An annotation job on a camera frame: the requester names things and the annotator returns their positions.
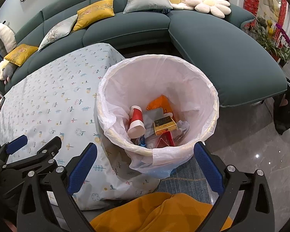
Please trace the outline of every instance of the orange plastic bag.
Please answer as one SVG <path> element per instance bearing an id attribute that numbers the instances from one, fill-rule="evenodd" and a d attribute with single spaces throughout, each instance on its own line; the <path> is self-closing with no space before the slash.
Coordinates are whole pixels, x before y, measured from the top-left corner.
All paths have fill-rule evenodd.
<path id="1" fill-rule="evenodd" d="M 176 122 L 173 110 L 172 110 L 170 103 L 169 103 L 169 100 L 164 95 L 161 95 L 159 98 L 156 98 L 155 100 L 150 102 L 148 104 L 148 106 L 146 107 L 146 110 L 149 111 L 149 110 L 156 109 L 159 107 L 162 107 L 163 113 L 172 113 L 173 116 L 171 116 L 171 117 Z"/>

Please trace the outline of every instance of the white plastic bag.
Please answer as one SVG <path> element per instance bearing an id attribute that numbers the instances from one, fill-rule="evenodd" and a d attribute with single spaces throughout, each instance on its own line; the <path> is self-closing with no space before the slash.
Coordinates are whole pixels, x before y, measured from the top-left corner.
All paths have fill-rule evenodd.
<path id="1" fill-rule="evenodd" d="M 189 122 L 189 131 L 177 147 L 134 145 L 127 135 L 130 107 L 144 111 L 161 95 L 169 99 L 177 121 Z M 125 149 L 130 168 L 159 179 L 192 157 L 195 143 L 214 133 L 219 116 L 218 93 L 205 74 L 170 55 L 137 56 L 113 65 L 99 84 L 96 104 L 104 135 Z"/>

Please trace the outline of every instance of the marble floor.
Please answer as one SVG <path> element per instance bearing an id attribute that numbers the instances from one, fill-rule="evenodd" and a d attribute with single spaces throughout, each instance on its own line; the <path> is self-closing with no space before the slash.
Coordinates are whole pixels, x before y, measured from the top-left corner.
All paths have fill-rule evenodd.
<path id="1" fill-rule="evenodd" d="M 290 62 L 283 71 L 290 79 Z M 283 135 L 276 132 L 272 104 L 273 99 L 268 99 L 265 104 L 220 108 L 215 133 L 205 143 L 226 165 L 249 173 L 264 171 L 273 200 L 275 231 L 279 231 L 290 217 L 290 129 Z M 237 197 L 231 218 L 242 194 Z"/>

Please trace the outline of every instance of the potted plant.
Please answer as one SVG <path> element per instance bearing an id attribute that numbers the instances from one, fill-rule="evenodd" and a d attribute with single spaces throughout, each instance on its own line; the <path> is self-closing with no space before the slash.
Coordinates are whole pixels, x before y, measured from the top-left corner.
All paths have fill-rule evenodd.
<path id="1" fill-rule="evenodd" d="M 281 59 L 279 65 L 284 67 L 287 61 L 290 60 L 290 38 L 285 30 L 278 23 L 275 25 L 276 33 L 274 36 L 277 48 L 278 57 Z"/>
<path id="2" fill-rule="evenodd" d="M 290 60 L 290 39 L 285 30 L 278 23 L 274 30 L 267 31 L 268 22 L 258 17 L 256 24 L 249 27 L 250 36 L 254 38 L 266 51 L 283 67 Z"/>
<path id="3" fill-rule="evenodd" d="M 277 47 L 275 46 L 274 41 L 269 38 L 268 32 L 266 31 L 266 24 L 262 21 L 257 20 L 257 23 L 254 27 L 250 28 L 251 37 L 254 38 L 266 51 L 276 60 L 279 59 L 279 54 Z"/>

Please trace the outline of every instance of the black cloth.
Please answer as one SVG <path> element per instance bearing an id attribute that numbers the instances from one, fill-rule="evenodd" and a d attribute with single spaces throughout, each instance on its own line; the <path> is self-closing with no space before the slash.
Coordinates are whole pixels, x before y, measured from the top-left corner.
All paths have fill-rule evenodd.
<path id="1" fill-rule="evenodd" d="M 288 89 L 274 99 L 274 124 L 276 131 L 282 135 L 284 131 L 290 128 L 290 80 L 288 81 Z"/>

